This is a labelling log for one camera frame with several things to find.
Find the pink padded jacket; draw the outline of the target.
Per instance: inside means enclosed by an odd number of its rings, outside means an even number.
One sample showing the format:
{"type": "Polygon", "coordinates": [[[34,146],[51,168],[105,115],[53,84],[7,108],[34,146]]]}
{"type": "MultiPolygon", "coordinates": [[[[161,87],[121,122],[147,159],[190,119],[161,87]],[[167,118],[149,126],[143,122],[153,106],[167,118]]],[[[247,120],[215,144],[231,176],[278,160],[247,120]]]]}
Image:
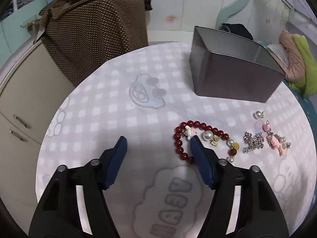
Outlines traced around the pink padded jacket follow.
{"type": "Polygon", "coordinates": [[[279,36],[279,43],[284,46],[288,61],[288,67],[284,63],[281,63],[280,66],[286,75],[286,79],[293,83],[302,80],[306,71],[303,57],[294,42],[294,37],[299,37],[299,35],[293,35],[287,30],[282,30],[279,36]]]}

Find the brown dotted cloth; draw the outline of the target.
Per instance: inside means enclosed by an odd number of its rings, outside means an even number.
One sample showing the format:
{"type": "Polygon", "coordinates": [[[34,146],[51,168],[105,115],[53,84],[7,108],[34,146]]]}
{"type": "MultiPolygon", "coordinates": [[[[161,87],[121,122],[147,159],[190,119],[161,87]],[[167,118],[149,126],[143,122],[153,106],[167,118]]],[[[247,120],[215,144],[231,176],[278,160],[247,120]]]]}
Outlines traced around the brown dotted cloth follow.
{"type": "Polygon", "coordinates": [[[75,86],[103,63],[148,45],[151,0],[53,0],[29,27],[75,86]]]}

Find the pink charm jewelry cluster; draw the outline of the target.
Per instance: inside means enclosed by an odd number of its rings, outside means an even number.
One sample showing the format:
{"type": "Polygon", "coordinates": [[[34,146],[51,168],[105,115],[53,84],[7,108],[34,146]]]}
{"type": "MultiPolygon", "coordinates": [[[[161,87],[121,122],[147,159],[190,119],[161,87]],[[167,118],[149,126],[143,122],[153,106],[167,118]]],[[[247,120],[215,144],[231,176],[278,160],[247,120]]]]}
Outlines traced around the pink charm jewelry cluster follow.
{"type": "Polygon", "coordinates": [[[269,146],[272,149],[276,149],[279,152],[279,156],[285,156],[292,143],[286,141],[284,136],[274,133],[268,120],[262,125],[262,130],[266,133],[266,140],[269,146]]]}

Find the beige cabinet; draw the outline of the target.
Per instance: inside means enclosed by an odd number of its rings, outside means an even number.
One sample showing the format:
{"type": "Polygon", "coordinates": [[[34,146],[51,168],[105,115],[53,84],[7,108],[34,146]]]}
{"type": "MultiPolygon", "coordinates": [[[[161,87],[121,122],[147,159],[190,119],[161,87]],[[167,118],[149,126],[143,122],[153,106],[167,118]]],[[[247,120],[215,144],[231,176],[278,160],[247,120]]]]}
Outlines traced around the beige cabinet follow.
{"type": "Polygon", "coordinates": [[[41,42],[1,75],[1,199],[24,232],[37,206],[41,143],[56,110],[74,88],[41,42]]]}

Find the grey metal box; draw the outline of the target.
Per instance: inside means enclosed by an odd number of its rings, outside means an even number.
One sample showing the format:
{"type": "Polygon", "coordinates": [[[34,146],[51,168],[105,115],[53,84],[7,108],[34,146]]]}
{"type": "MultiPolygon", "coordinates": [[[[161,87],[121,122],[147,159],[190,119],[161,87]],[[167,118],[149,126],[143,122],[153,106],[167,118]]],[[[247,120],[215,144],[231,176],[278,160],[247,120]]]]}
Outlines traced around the grey metal box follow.
{"type": "Polygon", "coordinates": [[[261,44],[221,30],[195,26],[189,58],[198,96],[266,102],[285,73],[261,44]]]}

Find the pink checked tablecloth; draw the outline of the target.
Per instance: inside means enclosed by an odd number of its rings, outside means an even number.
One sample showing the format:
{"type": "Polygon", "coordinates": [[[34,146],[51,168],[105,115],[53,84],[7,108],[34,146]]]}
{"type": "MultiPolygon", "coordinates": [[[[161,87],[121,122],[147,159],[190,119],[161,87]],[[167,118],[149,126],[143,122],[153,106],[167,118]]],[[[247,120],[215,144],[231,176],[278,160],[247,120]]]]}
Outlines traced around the pink checked tablecloth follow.
{"type": "Polygon", "coordinates": [[[224,131],[244,147],[268,120],[292,145],[285,156],[265,144],[238,151],[234,165],[257,165],[294,232],[315,202],[316,149],[298,100],[280,84],[265,103],[197,96],[189,65],[190,45],[149,46],[104,63],[57,109],[42,142],[35,190],[41,197],[59,165],[85,165],[124,136],[128,150],[115,183],[105,192],[121,237],[196,237],[213,191],[197,167],[181,160],[174,132],[198,121],[224,131]],[[255,119],[256,111],[265,111],[255,119]]]}

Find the pearl earring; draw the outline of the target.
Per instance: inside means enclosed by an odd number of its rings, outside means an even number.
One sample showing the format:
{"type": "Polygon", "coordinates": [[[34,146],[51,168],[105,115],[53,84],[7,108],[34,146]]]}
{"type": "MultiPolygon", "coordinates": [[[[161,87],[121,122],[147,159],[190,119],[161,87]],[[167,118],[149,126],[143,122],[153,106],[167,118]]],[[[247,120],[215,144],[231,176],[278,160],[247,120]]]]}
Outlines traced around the pearl earring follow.
{"type": "Polygon", "coordinates": [[[255,119],[263,119],[263,118],[264,118],[264,112],[265,112],[265,111],[256,111],[256,112],[254,113],[254,118],[255,118],[255,119]]]}

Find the folded dark clothes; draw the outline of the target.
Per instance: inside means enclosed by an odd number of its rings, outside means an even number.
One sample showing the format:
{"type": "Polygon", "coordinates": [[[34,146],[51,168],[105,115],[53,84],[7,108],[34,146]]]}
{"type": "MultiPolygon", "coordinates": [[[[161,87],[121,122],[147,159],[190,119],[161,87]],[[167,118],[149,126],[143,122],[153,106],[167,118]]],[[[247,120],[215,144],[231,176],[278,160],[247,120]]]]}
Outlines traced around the folded dark clothes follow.
{"type": "Polygon", "coordinates": [[[247,28],[243,24],[229,24],[222,23],[219,30],[225,31],[237,36],[241,36],[243,38],[254,40],[252,34],[247,30],[247,28]]]}

